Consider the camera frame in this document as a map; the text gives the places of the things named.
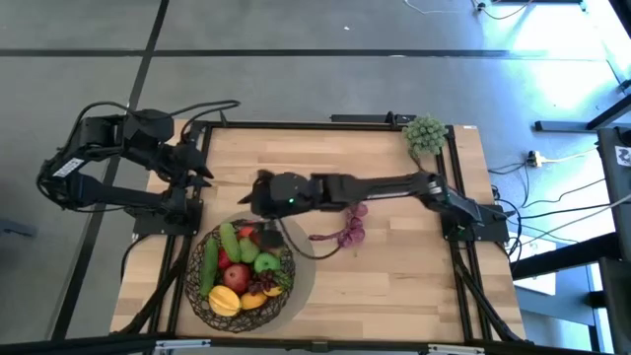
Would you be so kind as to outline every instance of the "red apple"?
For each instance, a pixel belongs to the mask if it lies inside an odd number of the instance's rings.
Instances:
[[[228,258],[228,253],[223,248],[220,248],[219,249],[219,261],[217,262],[217,266],[220,269],[225,270],[228,267],[230,267],[232,264],[233,263]]]
[[[249,281],[249,267],[244,264],[234,264],[224,271],[224,285],[238,294],[247,289]]]

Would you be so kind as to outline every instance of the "wooden tabletop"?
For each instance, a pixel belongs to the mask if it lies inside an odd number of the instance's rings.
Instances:
[[[181,121],[175,123],[175,132],[179,132],[181,125]],[[455,132],[467,197],[479,203],[493,203],[476,127],[456,126]],[[445,147],[448,180],[454,186],[448,152]],[[436,170],[432,156],[423,158],[421,163],[428,171]],[[399,132],[305,129],[213,129],[208,167],[215,179],[211,181],[212,187],[202,189],[203,220],[201,231],[193,240],[193,248],[217,224],[247,210],[237,201],[250,191],[259,169],[304,176],[347,173],[358,178],[417,171],[407,156]],[[151,174],[149,191],[160,192],[166,187]],[[364,243],[315,263],[313,288],[292,319],[264,332],[232,334],[217,331],[193,313],[188,299],[182,295],[176,334],[462,341],[454,272],[439,215],[412,197],[372,201],[368,206],[369,214],[364,218]],[[328,234],[343,225],[343,219],[337,213],[311,212],[293,220],[307,234]],[[111,330],[127,325],[155,290],[165,243],[165,236],[152,236],[129,255]],[[324,254],[333,248],[332,243],[314,243],[313,251]],[[478,243],[477,255],[487,298],[512,331],[524,336],[506,256],[490,243]],[[166,329],[171,292],[165,298],[160,330]],[[474,335],[481,337],[475,302],[470,294],[468,304]]]

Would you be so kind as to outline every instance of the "gray floor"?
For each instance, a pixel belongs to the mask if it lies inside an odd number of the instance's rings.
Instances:
[[[171,2],[157,47],[510,49],[542,57],[154,58],[139,106],[174,109],[237,99],[244,104],[227,112],[233,120],[327,121],[334,113],[429,112],[445,123],[477,125],[487,164],[497,167],[521,161],[528,150],[556,158],[589,149],[596,141],[593,135],[539,134],[532,124],[591,119],[622,98],[595,20],[577,5],[531,6],[498,22],[472,14],[465,0],[412,2],[425,11],[460,13],[423,15],[394,0],[180,0]],[[159,4],[0,0],[0,50],[144,48]],[[493,10],[510,13],[515,8]],[[0,57],[0,115],[6,122],[0,130],[0,216],[38,228],[34,239],[7,235],[0,240],[0,281],[5,285],[0,343],[48,336],[87,220],[60,211],[38,194],[39,165],[63,142],[82,106],[128,101],[139,64],[137,57]],[[99,176],[103,170],[103,165],[94,166],[91,173]],[[601,176],[595,154],[531,170],[530,200],[555,198]],[[142,169],[123,163],[116,183],[142,188],[146,177]],[[521,203],[518,175],[493,177],[493,182],[504,198]],[[586,201],[606,201],[604,185],[524,214]],[[531,225],[545,230],[578,215]],[[107,333],[131,227],[124,213],[105,216],[70,336]],[[555,235],[581,240],[611,229],[610,216],[603,215]],[[570,337],[563,334],[573,325],[524,316],[527,335],[537,343],[589,347],[589,341],[566,341]]]

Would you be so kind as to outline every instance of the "woven basket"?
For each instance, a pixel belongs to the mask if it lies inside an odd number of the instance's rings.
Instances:
[[[231,223],[237,230],[239,226],[245,222],[246,220],[236,220]],[[199,272],[202,268],[204,250],[209,238],[214,239],[217,241],[218,246],[221,246],[219,226],[215,227],[214,230],[206,234],[201,242],[195,247],[186,269],[184,289],[186,291],[186,297],[188,298],[190,305],[193,307],[195,314],[214,329],[234,333],[254,330],[275,319],[280,314],[280,311],[283,309],[285,304],[287,304],[287,300],[289,299],[293,289],[293,283],[291,289],[284,290],[284,292],[277,297],[268,298],[263,306],[253,310],[241,310],[234,317],[219,316],[210,309],[208,296],[204,297],[199,295]],[[294,263],[292,251],[286,246],[284,246],[281,251],[280,264],[281,270],[287,273],[293,280],[296,276],[296,264]],[[221,284],[221,280],[222,273],[217,272],[215,285]]]

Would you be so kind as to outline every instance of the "fruit basket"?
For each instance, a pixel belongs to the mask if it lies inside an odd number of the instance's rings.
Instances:
[[[186,297],[195,314],[217,330],[237,333],[270,322],[293,289],[291,250],[260,250],[247,223],[240,219],[217,226],[188,262]]]

